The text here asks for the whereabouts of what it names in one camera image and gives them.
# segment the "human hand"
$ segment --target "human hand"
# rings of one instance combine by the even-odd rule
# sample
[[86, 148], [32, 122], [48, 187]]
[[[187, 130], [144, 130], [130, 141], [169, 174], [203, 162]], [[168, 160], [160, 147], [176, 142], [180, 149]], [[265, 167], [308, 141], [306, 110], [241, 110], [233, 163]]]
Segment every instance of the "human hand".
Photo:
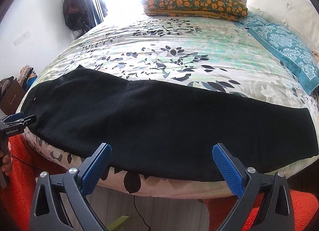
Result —
[[9, 142], [8, 142], [8, 153], [5, 156], [3, 156], [3, 152], [0, 150], [0, 157], [2, 157], [2, 162], [3, 162], [3, 165], [1, 166], [1, 170], [2, 172], [5, 173], [5, 175], [8, 176], [12, 172], [12, 162], [13, 162], [13, 159], [11, 157], [11, 145]]

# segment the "pillow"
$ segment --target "pillow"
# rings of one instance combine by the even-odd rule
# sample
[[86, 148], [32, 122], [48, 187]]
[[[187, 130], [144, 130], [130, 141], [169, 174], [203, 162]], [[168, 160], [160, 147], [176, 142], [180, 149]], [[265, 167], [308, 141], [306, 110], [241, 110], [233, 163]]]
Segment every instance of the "pillow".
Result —
[[268, 24], [268, 22], [262, 17], [254, 14], [253, 12], [248, 11], [248, 16], [245, 16], [238, 22], [234, 22], [234, 24], [242, 28], [251, 28], [257, 26], [265, 26], [266, 24]]
[[248, 14], [246, 6], [240, 0], [142, 0], [142, 5], [146, 14], [153, 11], [156, 13], [157, 10], [165, 10], [171, 14], [201, 14], [200, 11], [206, 14], [207, 12], [228, 14], [236, 20]]
[[307, 94], [319, 85], [318, 68], [311, 51], [285, 27], [269, 23], [248, 32], [298, 77]]

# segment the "orange rug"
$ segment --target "orange rug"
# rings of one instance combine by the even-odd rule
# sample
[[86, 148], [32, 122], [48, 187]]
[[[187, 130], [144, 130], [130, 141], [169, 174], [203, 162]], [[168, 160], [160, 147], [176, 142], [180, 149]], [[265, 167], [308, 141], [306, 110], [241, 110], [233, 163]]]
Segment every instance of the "orange rug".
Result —
[[[310, 193], [290, 191], [295, 215], [295, 231], [303, 231], [318, 210], [318, 200]], [[257, 216], [262, 196], [258, 196], [241, 231], [248, 231]], [[209, 231], [215, 231], [222, 224], [237, 201], [237, 196], [205, 199], [209, 211]]]
[[[45, 159], [34, 151], [20, 135], [9, 138], [9, 142], [12, 155], [23, 162], [46, 170], [50, 174], [66, 172], [66, 169]], [[33, 168], [24, 165], [15, 158], [13, 159], [12, 167], [10, 183], [7, 188], [0, 189], [0, 199], [21, 231], [29, 231], [29, 215], [36, 186], [35, 177], [39, 176], [41, 170], [35, 170], [36, 173], [34, 173]]]

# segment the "teal pillow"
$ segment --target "teal pillow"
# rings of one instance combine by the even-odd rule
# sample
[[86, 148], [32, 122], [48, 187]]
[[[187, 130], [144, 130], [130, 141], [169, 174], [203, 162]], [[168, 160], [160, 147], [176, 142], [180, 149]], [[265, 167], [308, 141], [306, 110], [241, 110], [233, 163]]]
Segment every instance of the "teal pillow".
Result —
[[269, 23], [248, 32], [298, 77], [307, 94], [319, 85], [318, 67], [311, 51], [285, 27]]
[[234, 22], [234, 24], [242, 28], [251, 28], [251, 27], [265, 26], [266, 24], [268, 24], [268, 22], [262, 17], [254, 14], [253, 12], [248, 11], [247, 16], [245, 16], [243, 19], [241, 19], [238, 22]]

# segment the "finger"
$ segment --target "finger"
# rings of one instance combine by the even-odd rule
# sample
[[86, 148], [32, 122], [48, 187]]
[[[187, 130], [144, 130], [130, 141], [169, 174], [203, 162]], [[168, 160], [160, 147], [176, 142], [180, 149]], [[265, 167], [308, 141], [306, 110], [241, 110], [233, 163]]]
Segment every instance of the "finger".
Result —
[[11, 158], [11, 163], [9, 164], [10, 165], [10, 169], [9, 169], [9, 171], [5, 172], [5, 175], [7, 175], [7, 176], [9, 176], [12, 173], [12, 163], [13, 163], [13, 159]]
[[10, 162], [11, 162], [11, 155], [5, 155], [5, 156], [2, 158], [2, 162], [3, 162], [4, 164], [10, 163]]
[[11, 165], [10, 164], [4, 164], [3, 166], [1, 166], [1, 171], [2, 172], [9, 172], [11, 170]]
[[11, 144], [8, 142], [8, 154], [11, 154]]

